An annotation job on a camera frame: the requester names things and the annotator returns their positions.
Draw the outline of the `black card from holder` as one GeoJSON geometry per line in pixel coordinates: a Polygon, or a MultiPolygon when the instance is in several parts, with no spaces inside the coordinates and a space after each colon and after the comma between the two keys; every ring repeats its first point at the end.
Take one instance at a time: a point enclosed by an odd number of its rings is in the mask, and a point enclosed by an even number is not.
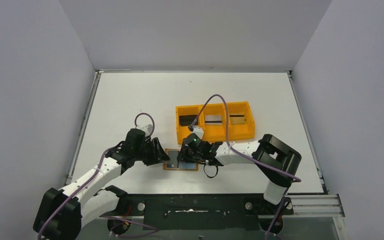
{"type": "Polygon", "coordinates": [[[179,162],[177,160],[177,156],[179,154],[178,150],[168,150],[167,155],[169,156],[169,161],[166,162],[166,168],[169,170],[178,169],[179,162]]]}
{"type": "Polygon", "coordinates": [[[181,126],[181,127],[190,126],[194,122],[196,117],[197,117],[197,115],[180,115],[178,117],[179,126],[181,126]]]}

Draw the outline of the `orange leather card holder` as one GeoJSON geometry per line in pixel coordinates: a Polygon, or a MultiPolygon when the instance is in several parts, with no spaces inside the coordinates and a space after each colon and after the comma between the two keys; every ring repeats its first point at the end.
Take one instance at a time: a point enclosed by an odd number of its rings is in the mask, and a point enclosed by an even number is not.
{"type": "MultiPolygon", "coordinates": [[[[166,148],[166,149],[165,149],[165,152],[166,152],[167,154],[168,154],[168,150],[178,150],[179,153],[180,153],[180,150],[179,150],[179,149],[166,148]]],[[[181,169],[179,169],[179,166],[178,166],[178,169],[167,169],[167,168],[166,168],[166,163],[167,163],[167,162],[164,162],[164,163],[163,163],[163,167],[162,167],[162,168],[163,168],[164,170],[166,170],[166,171],[198,171],[198,170],[199,170],[199,165],[198,165],[197,163],[196,163],[197,166],[198,166],[198,169],[197,169],[197,170],[181,170],[181,169]]]]}

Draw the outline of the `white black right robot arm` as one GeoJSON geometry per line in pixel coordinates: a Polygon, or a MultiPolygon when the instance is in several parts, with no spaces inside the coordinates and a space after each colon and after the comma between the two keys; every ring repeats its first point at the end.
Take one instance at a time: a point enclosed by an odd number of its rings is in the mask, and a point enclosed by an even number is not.
{"type": "Polygon", "coordinates": [[[278,205],[292,183],[300,182],[296,173],[302,156],[272,134],[251,142],[210,143],[192,133],[183,140],[177,160],[215,167],[255,164],[268,178],[264,200],[278,205]]]}

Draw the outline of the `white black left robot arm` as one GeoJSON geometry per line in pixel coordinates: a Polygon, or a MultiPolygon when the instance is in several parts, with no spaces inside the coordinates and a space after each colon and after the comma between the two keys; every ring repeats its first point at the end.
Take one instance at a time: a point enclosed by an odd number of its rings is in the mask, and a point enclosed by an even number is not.
{"type": "Polygon", "coordinates": [[[158,138],[152,138],[144,129],[130,129],[125,140],[106,149],[87,173],[60,189],[52,187],[44,193],[33,223],[37,238],[76,239],[89,222],[126,205],[127,192],[109,182],[135,162],[152,166],[169,160],[158,138]]]}

